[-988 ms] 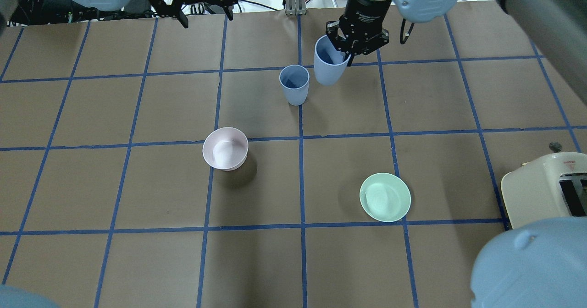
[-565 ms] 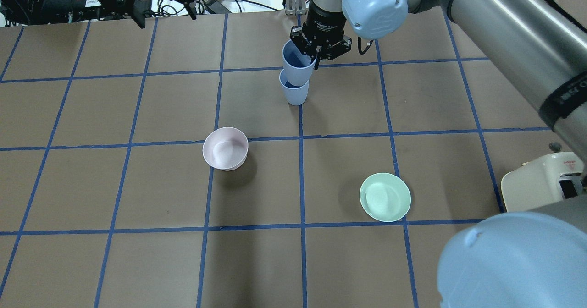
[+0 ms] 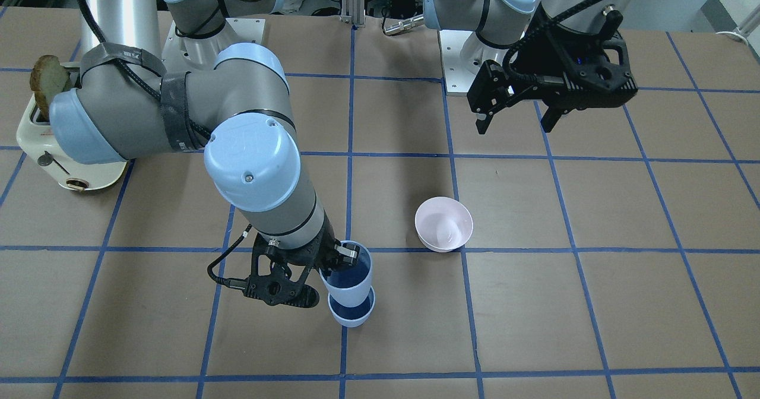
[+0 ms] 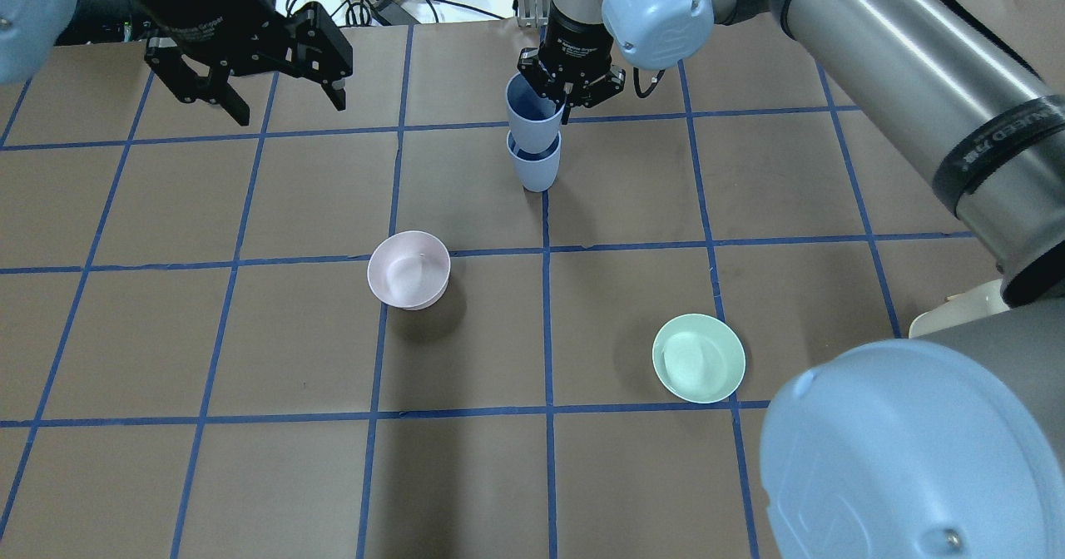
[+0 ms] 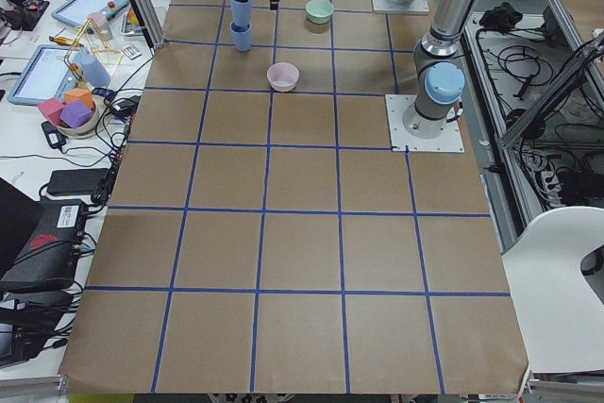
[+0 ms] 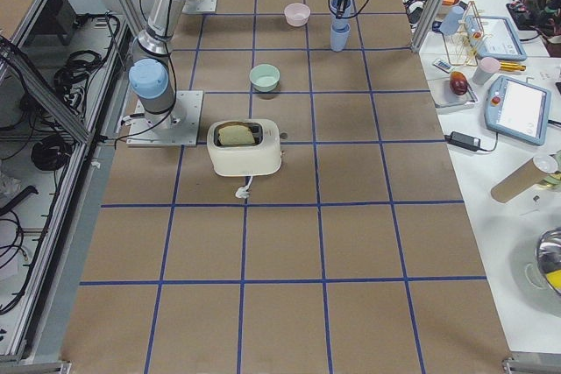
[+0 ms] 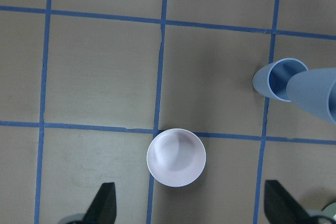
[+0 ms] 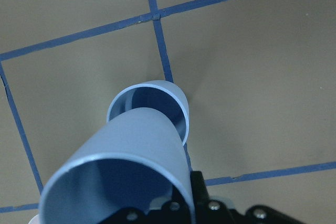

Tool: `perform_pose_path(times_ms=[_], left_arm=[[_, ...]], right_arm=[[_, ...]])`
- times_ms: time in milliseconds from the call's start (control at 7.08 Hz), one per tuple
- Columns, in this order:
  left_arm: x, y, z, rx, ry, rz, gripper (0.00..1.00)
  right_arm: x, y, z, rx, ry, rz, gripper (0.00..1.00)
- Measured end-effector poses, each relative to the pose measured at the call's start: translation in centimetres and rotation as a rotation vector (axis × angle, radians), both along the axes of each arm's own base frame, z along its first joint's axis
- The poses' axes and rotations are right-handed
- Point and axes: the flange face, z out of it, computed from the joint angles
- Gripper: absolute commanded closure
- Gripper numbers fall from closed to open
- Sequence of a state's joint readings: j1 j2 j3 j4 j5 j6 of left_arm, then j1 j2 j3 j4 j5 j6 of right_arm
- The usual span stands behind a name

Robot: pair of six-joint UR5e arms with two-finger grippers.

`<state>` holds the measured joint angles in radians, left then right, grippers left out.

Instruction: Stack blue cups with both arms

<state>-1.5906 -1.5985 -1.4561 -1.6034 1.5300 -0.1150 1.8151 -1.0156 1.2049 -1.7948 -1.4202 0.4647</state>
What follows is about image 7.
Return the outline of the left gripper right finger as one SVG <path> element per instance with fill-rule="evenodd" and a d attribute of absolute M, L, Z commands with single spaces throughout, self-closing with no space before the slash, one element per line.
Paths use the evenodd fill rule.
<path fill-rule="evenodd" d="M 269 223 L 309 223 L 310 216 L 277 180 L 265 180 L 264 213 Z"/>

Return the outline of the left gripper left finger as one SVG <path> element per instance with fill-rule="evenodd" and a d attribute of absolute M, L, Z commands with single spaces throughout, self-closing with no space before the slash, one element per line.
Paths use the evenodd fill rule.
<path fill-rule="evenodd" d="M 83 223 L 115 223 L 117 217 L 115 183 L 103 183 L 84 215 Z"/>

